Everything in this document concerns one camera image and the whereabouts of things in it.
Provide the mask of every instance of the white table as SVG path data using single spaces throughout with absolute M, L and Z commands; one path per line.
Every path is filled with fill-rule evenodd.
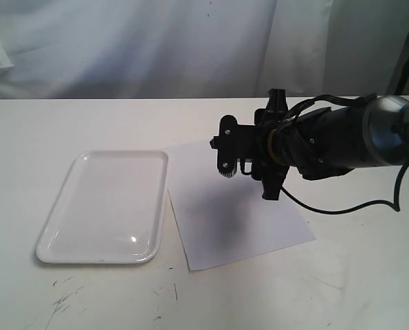
M 77 155 L 209 140 L 221 116 L 250 124 L 265 104 L 0 100 L 0 330 L 409 329 L 409 171 L 401 213 L 383 206 L 344 216 L 300 209 L 317 241 L 223 267 L 188 271 L 170 204 L 161 247 L 147 264 L 37 261 L 37 239 Z M 392 199 L 397 171 L 309 182 L 292 170 L 285 185 L 312 206 L 338 209 Z M 62 298 L 68 308 L 56 311 Z

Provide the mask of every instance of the white tray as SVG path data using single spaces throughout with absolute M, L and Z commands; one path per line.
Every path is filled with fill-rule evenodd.
M 46 263 L 143 263 L 157 253 L 167 191 L 163 151 L 79 156 L 36 247 Z

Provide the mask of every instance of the black wire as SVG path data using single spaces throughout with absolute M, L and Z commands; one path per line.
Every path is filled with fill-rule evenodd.
M 362 208 L 366 208 L 371 205 L 377 205 L 377 204 L 382 204 L 389 206 L 392 208 L 394 211 L 399 212 L 400 207 L 399 207 L 399 190 L 401 187 L 401 181 L 403 180 L 404 173 L 406 173 L 407 169 L 409 167 L 409 159 L 404 163 L 404 165 L 400 168 L 397 178 L 395 180 L 395 185 L 394 185 L 394 202 L 391 201 L 386 201 L 384 199 L 376 199 L 373 201 L 367 201 L 366 203 L 354 206 L 353 208 L 347 208 L 346 210 L 338 210 L 338 211 L 327 211 L 327 210 L 321 210 L 319 208 L 313 208 L 311 206 L 308 206 L 305 203 L 302 203 L 299 201 L 297 198 L 295 198 L 292 194 L 290 194 L 284 187 L 282 187 L 282 191 L 294 202 L 302 206 L 303 208 L 306 208 L 307 210 L 310 210 L 312 212 L 316 213 L 321 213 L 323 215 L 344 215 L 346 213 L 354 212 L 357 210 L 361 210 Z

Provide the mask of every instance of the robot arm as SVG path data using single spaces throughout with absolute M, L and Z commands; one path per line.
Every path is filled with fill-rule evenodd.
M 409 165 L 409 102 L 399 96 L 375 94 L 349 100 L 318 96 L 288 110 L 285 90 L 272 89 L 254 125 L 239 125 L 224 116 L 210 145 L 218 150 L 217 168 L 231 177 L 238 162 L 244 175 L 263 183 L 263 198 L 278 200 L 290 166 L 305 179 L 345 175 L 354 168 Z M 332 111 L 302 111 L 325 100 L 346 106 Z M 252 163 L 246 172 L 245 163 Z

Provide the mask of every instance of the fabric backdrop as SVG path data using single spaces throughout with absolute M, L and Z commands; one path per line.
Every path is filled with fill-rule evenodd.
M 0 98 L 384 93 L 409 0 L 0 0 Z

